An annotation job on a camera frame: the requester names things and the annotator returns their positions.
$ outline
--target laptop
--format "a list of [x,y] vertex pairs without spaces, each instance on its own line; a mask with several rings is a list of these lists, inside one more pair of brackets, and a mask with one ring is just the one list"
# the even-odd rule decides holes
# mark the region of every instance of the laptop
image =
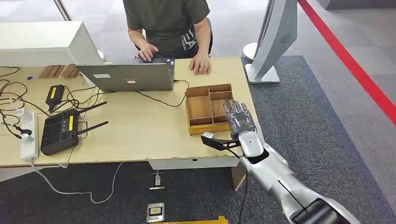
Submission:
[[171,91],[174,59],[153,58],[149,62],[134,58],[125,63],[76,65],[103,92]]

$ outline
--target silver robotic arm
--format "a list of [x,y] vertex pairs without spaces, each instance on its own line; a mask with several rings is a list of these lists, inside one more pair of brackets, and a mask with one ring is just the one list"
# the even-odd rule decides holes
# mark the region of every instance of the silver robotic arm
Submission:
[[287,161],[270,145],[261,142],[252,116],[244,104],[230,101],[224,105],[231,127],[232,140],[214,139],[214,134],[201,136],[205,145],[217,150],[241,146],[240,162],[268,194],[273,196],[291,224],[359,224],[341,204],[304,186],[294,177]]

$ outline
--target white cable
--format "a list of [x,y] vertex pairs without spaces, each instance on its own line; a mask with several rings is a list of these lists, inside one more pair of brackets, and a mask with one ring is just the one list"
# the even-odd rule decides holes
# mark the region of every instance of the white cable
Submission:
[[120,167],[121,167],[121,165],[122,165],[123,163],[124,163],[124,162],[122,162],[122,163],[120,163],[120,164],[118,165],[117,170],[116,170],[115,173],[114,173],[113,184],[112,184],[112,192],[111,192],[111,194],[109,195],[109,197],[107,197],[107,198],[106,198],[105,200],[103,200],[103,201],[96,202],[96,201],[94,201],[94,200],[92,199],[92,191],[88,191],[88,192],[62,192],[62,191],[59,191],[59,190],[55,189],[54,186],[51,184],[51,182],[48,180],[48,178],[47,178],[40,170],[38,170],[38,169],[36,168],[36,166],[35,166],[34,163],[33,163],[33,160],[30,161],[31,167],[35,170],[36,173],[38,173],[40,176],[42,176],[42,177],[44,178],[44,180],[45,180],[45,181],[48,183],[48,185],[54,190],[54,192],[57,192],[58,194],[61,194],[61,195],[84,195],[84,194],[90,194],[91,202],[94,203],[94,204],[103,203],[103,202],[109,200],[110,197],[113,195],[113,193],[114,193],[114,182],[115,182],[115,177],[117,176],[118,170],[120,169]]

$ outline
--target sticker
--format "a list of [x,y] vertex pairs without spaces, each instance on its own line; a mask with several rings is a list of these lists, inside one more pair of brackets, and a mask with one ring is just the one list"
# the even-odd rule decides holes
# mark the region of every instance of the sticker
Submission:
[[73,116],[70,116],[69,120],[69,131],[73,130]]
[[50,99],[53,99],[53,98],[54,98],[54,96],[55,96],[55,91],[56,91],[56,90],[57,90],[56,87],[54,87],[54,88],[52,89],[52,93],[51,93]]
[[156,215],[161,213],[161,207],[159,208],[150,208],[150,214],[151,215]]
[[95,78],[111,78],[109,74],[96,74],[93,75]]

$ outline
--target white power strip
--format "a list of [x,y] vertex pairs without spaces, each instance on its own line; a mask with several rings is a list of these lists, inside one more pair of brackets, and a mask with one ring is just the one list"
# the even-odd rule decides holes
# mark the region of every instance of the white power strip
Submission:
[[21,135],[21,159],[25,161],[37,159],[39,154],[37,115],[25,108],[16,110],[16,115],[21,118],[21,129],[32,131],[31,135]]

